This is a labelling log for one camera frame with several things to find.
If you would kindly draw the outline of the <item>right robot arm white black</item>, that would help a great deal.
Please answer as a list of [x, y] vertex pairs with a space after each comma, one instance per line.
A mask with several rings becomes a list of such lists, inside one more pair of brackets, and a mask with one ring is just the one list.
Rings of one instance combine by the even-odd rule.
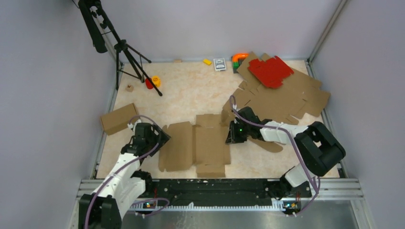
[[343, 146], [321, 122], [304, 126], [260, 120], [250, 107], [240, 109], [235, 115], [229, 124], [227, 145], [244, 143], [250, 137], [291, 145], [295, 150], [299, 163], [280, 178], [280, 191], [287, 197], [294, 196], [304, 182], [314, 185], [315, 177], [324, 176], [346, 156]]

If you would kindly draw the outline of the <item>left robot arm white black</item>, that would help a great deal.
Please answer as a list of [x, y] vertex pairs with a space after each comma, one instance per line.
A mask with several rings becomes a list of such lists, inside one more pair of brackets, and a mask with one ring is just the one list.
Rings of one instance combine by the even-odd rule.
[[152, 157], [169, 140], [155, 123], [130, 125], [134, 134], [121, 148], [120, 155], [104, 181], [79, 200], [80, 229], [118, 229], [122, 219], [138, 197], [155, 191], [149, 172], [140, 170], [146, 157]]

